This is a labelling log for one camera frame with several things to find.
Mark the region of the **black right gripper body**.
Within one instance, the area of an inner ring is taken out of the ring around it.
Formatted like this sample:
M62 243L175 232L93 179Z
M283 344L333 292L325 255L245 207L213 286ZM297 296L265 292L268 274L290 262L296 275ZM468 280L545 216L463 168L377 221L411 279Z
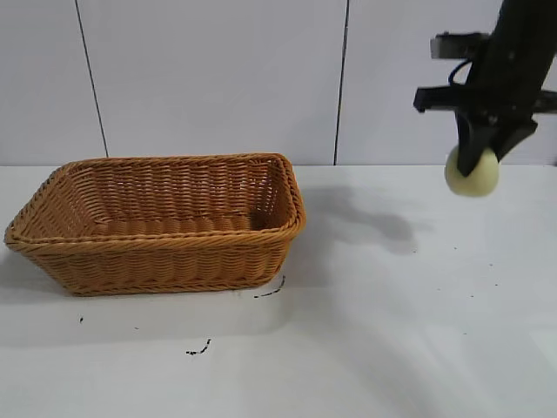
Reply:
M555 114L556 93L542 88L556 54L556 41L521 40L495 52L503 60L486 68L488 39L433 39L434 59L461 61L449 74L447 84L420 87L414 108L426 111L472 111L485 119Z

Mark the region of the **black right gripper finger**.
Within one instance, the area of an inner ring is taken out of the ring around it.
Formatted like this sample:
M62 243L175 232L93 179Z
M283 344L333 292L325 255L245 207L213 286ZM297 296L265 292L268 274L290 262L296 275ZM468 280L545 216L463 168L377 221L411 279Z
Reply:
M491 147L494 127L485 119L472 118L465 113L455 114L458 131L457 168L468 177L480 161L483 151Z
M533 120L512 121L499 128L495 139L495 155L499 162L518 144L532 136L538 124Z

